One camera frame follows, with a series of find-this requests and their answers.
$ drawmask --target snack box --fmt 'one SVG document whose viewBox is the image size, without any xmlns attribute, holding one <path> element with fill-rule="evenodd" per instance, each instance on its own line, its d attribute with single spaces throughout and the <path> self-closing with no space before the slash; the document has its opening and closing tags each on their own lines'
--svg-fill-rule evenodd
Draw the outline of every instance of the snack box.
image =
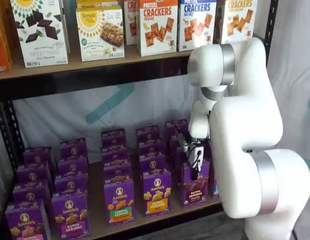
<svg viewBox="0 0 310 240">
<path fill-rule="evenodd" d="M 135 220 L 134 182 L 131 174 L 104 176 L 106 219 L 110 227 Z"/>
<path fill-rule="evenodd" d="M 42 199 L 9 203 L 5 217 L 13 240 L 52 239 Z"/>
<path fill-rule="evenodd" d="M 121 128 L 121 129 L 103 131 L 101 133 L 101 144 L 103 147 L 110 147 L 112 145 L 126 146 L 125 129 Z"/>
<path fill-rule="evenodd" d="M 144 142 L 152 139 L 160 139 L 160 128 L 159 126 L 152 125 L 143 128 L 139 128 L 136 130 L 137 142 Z"/>
<path fill-rule="evenodd" d="M 216 0 L 181 0 L 178 6 L 178 51 L 213 44 Z"/>
<path fill-rule="evenodd" d="M 85 137 L 62 141 L 60 143 L 60 158 L 67 159 L 72 156 L 87 157 L 87 145 Z"/>
<path fill-rule="evenodd" d="M 139 166 L 141 173 L 152 171 L 154 169 L 166 168 L 166 156 L 161 151 L 150 152 L 139 156 Z"/>
<path fill-rule="evenodd" d="M 87 158 L 83 156 L 70 156 L 62 159 L 57 163 L 58 173 L 60 175 L 67 174 L 68 172 L 78 172 L 88 174 L 89 165 Z"/>
<path fill-rule="evenodd" d="M 142 191 L 145 218 L 170 212 L 171 178 L 168 168 L 154 169 L 143 173 Z"/>
<path fill-rule="evenodd" d="M 150 56 L 176 52 L 178 0 L 136 0 L 137 49 Z"/>
<path fill-rule="evenodd" d="M 59 0 L 11 0 L 26 68 L 68 64 Z"/>
<path fill-rule="evenodd" d="M 82 192 L 87 194 L 88 175 L 86 173 L 80 172 L 67 172 L 62 175 L 57 175 L 55 177 L 55 189 L 57 193 L 62 193 L 66 190 L 75 190 L 76 192 Z"/>
<path fill-rule="evenodd" d="M 253 37 L 257 0 L 217 0 L 214 42 L 228 44 Z"/>
<path fill-rule="evenodd" d="M 76 19 L 83 62 L 125 56 L 120 6 L 78 8 Z"/>
<path fill-rule="evenodd" d="M 85 193 L 75 190 L 54 193 L 51 203 L 61 239 L 79 239 L 91 234 Z"/>
<path fill-rule="evenodd" d="M 8 42 L 8 36 L 5 32 L 5 13 L 0 2 L 0 73 L 8 73 L 12 70 L 13 61 L 11 56 L 11 51 Z"/>
<path fill-rule="evenodd" d="M 104 163 L 115 159 L 127 158 L 128 153 L 127 147 L 123 144 L 101 148 L 101 158 Z"/>
</svg>

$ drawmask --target sweet thins box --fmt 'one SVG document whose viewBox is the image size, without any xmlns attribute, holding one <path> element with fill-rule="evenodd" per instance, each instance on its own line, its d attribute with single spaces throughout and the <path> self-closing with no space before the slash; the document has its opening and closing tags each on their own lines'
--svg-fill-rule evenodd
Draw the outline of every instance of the sweet thins box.
<svg viewBox="0 0 310 240">
<path fill-rule="evenodd" d="M 110 227 L 135 220 L 134 182 L 131 174 L 104 176 L 104 199 Z"/>
<path fill-rule="evenodd" d="M 55 193 L 51 203 L 61 239 L 79 239 L 91 234 L 85 193 L 75 190 Z"/>
<path fill-rule="evenodd" d="M 59 0 L 11 0 L 25 67 L 68 64 Z"/>
<path fill-rule="evenodd" d="M 116 129 L 110 131 L 103 131 L 101 133 L 101 144 L 103 147 L 110 147 L 112 145 L 126 146 L 125 129 Z"/>
<path fill-rule="evenodd" d="M 137 49 L 149 56 L 176 52 L 178 0 L 136 0 Z"/>
<path fill-rule="evenodd" d="M 5 217 L 13 240 L 50 240 L 43 200 L 10 203 Z"/>
<path fill-rule="evenodd" d="M 145 217 L 169 213 L 172 188 L 168 168 L 144 172 L 142 185 Z"/>
<path fill-rule="evenodd" d="M 178 6 L 178 51 L 213 43 L 216 0 L 181 0 Z"/>
<path fill-rule="evenodd" d="M 214 41 L 234 43 L 253 37 L 257 0 L 217 0 Z"/>
</svg>

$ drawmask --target bunny logo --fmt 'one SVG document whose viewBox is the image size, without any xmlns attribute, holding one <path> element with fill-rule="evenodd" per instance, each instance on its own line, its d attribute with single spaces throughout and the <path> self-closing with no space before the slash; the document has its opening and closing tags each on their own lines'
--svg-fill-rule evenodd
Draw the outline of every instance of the bunny logo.
<svg viewBox="0 0 310 240">
<path fill-rule="evenodd" d="M 116 193 L 117 196 L 122 196 L 123 195 L 123 188 L 118 187 L 116 189 L 115 193 Z"/>
<path fill-rule="evenodd" d="M 68 200 L 68 201 L 65 202 L 65 207 L 67 209 L 72 209 L 73 206 L 74 206 L 74 203 L 71 200 Z"/>
<path fill-rule="evenodd" d="M 159 178 L 156 178 L 154 181 L 154 186 L 155 187 L 160 187 L 161 186 L 162 181 Z"/>
<path fill-rule="evenodd" d="M 30 219 L 30 216 L 27 213 L 22 213 L 19 218 L 23 222 L 28 222 Z"/>
<path fill-rule="evenodd" d="M 151 161 L 151 162 L 149 163 L 149 167 L 150 167 L 151 169 L 156 168 L 156 162 L 155 162 L 155 161 Z"/>
</svg>

